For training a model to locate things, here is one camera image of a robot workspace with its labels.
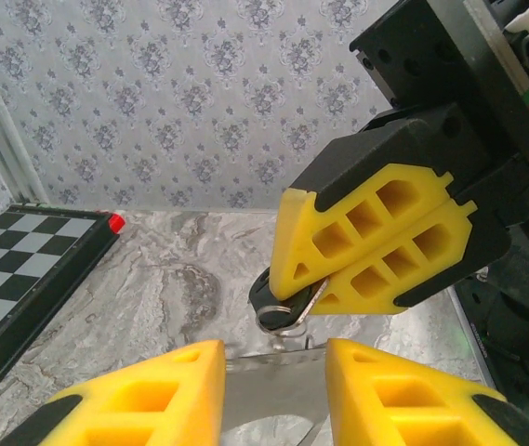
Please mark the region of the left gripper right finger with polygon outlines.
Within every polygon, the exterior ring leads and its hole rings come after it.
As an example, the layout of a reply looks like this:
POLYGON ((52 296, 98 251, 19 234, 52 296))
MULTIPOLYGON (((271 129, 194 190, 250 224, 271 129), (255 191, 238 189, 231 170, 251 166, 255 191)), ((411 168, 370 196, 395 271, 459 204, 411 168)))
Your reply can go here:
POLYGON ((529 418, 496 390, 332 338, 326 389, 335 446, 529 446, 529 418))

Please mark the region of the aluminium table edge rail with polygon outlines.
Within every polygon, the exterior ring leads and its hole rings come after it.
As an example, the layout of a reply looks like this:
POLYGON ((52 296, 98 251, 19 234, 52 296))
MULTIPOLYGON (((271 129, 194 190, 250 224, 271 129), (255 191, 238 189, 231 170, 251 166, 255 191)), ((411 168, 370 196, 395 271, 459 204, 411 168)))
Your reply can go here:
POLYGON ((245 213, 245 214, 277 214, 278 208, 232 208, 232 207, 180 207, 180 206, 148 206, 122 204, 51 204, 51 203, 13 203, 12 206, 24 206, 32 209, 65 209, 69 211, 123 211, 123 212, 201 212, 201 213, 245 213))

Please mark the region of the black and grey checkerboard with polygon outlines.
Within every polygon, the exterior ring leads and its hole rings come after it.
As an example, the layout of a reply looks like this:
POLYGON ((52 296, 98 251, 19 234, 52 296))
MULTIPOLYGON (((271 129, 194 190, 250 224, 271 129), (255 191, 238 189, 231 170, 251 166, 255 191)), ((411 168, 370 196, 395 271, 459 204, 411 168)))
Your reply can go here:
POLYGON ((117 241, 112 212, 0 215, 0 381, 117 241))

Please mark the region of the clear plastic bag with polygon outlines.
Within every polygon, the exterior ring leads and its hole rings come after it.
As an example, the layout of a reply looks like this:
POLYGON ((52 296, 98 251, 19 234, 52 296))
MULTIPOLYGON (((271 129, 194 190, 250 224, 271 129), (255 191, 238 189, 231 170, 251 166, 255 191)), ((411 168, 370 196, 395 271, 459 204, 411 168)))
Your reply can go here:
POLYGON ((295 416, 311 427, 296 446, 313 446, 329 416, 325 389, 326 343, 311 334, 278 335, 271 351, 239 355, 238 343, 227 343, 226 385, 221 431, 275 416, 295 416))

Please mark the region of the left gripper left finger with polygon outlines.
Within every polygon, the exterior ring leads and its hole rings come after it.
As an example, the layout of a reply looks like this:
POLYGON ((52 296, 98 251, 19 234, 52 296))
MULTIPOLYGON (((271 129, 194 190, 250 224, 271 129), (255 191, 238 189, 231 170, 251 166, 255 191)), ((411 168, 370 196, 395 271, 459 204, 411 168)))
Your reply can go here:
POLYGON ((63 389, 0 446, 218 446, 225 369, 220 340, 173 350, 63 389))

